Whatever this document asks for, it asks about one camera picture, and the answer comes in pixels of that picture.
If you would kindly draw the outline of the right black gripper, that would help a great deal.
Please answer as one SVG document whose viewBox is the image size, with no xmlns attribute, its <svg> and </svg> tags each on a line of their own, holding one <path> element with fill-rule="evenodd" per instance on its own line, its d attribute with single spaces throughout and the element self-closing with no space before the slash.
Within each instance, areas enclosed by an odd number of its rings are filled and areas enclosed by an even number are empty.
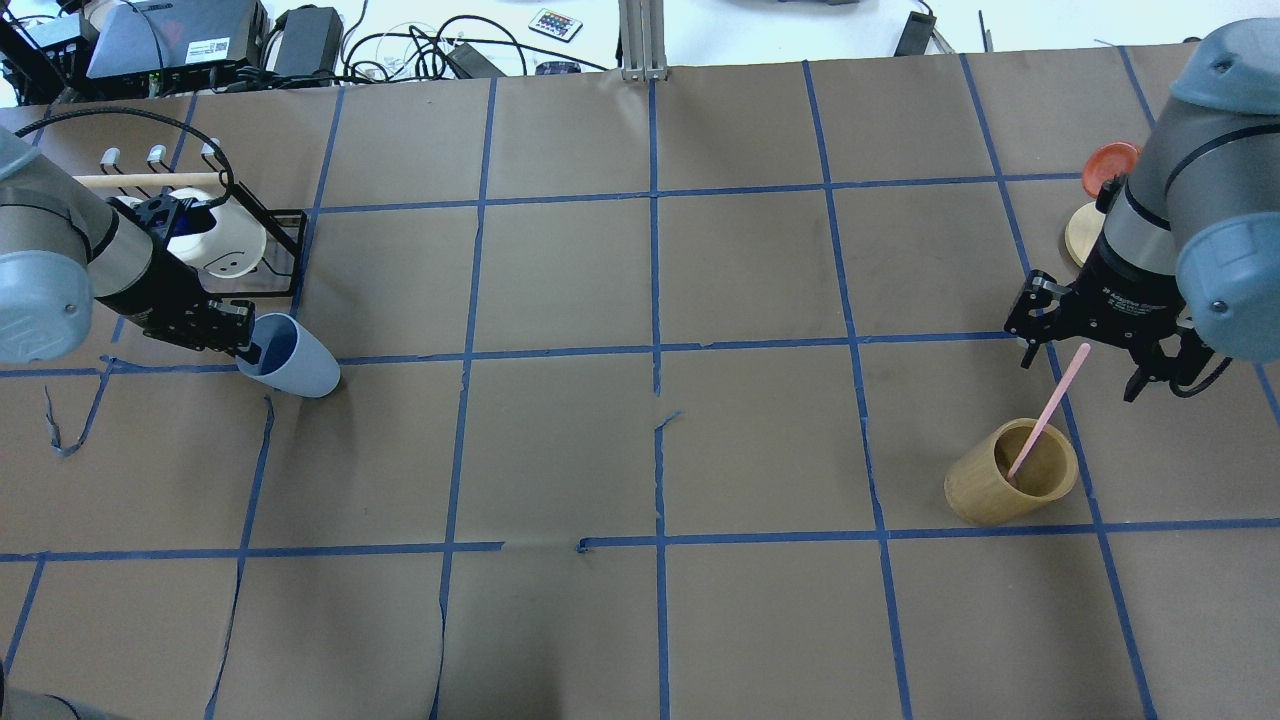
<svg viewBox="0 0 1280 720">
<path fill-rule="evenodd" d="M 1138 272 L 1125 277 L 1085 268 L 1069 284 L 1033 270 L 1004 328 L 1025 345 L 1020 368 L 1030 369 L 1042 346 L 1073 337 L 1124 348 L 1135 369 L 1123 401 L 1134 402 L 1166 373 L 1202 373 L 1215 351 L 1180 320 L 1185 301 L 1170 275 Z"/>
</svg>

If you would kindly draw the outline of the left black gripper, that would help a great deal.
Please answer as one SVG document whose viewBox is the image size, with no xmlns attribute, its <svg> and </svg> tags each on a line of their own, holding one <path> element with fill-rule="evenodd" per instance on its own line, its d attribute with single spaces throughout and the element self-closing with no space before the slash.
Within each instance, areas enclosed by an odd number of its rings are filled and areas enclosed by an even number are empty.
<svg viewBox="0 0 1280 720">
<path fill-rule="evenodd" d="M 248 300 L 209 296 L 131 315 L 152 340 L 193 351 L 236 356 L 239 365 L 260 366 L 262 347 L 253 342 L 255 305 Z"/>
</svg>

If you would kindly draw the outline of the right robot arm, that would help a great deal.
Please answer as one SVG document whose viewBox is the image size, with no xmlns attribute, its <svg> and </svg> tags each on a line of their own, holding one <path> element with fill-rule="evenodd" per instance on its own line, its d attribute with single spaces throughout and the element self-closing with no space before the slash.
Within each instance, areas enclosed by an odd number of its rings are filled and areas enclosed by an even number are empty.
<svg viewBox="0 0 1280 720">
<path fill-rule="evenodd" d="M 1152 380 L 1188 382 L 1203 350 L 1277 360 L 1277 35 L 1276 18 L 1252 18 L 1197 45 L 1135 167 L 1100 193 L 1079 275 L 1030 273 L 1010 334 L 1125 348 Z M 1166 357 L 1158 345 L 1183 316 L 1203 350 Z"/>
</svg>

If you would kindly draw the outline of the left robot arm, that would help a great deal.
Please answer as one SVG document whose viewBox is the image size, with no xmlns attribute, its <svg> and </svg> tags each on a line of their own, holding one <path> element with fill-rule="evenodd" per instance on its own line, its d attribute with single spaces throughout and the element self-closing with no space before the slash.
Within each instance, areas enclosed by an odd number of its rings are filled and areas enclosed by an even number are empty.
<svg viewBox="0 0 1280 720">
<path fill-rule="evenodd" d="M 221 236 L 216 210 L 237 201 L 266 225 L 255 197 L 218 173 L 211 199 L 159 195 L 128 205 L 97 196 L 12 132 L 3 133 L 3 361 L 63 357 L 88 337 L 100 304 L 166 345 L 214 351 L 247 377 L 320 398 L 340 382 L 332 351 L 282 313 L 204 287 L 169 243 L 178 231 Z"/>
</svg>

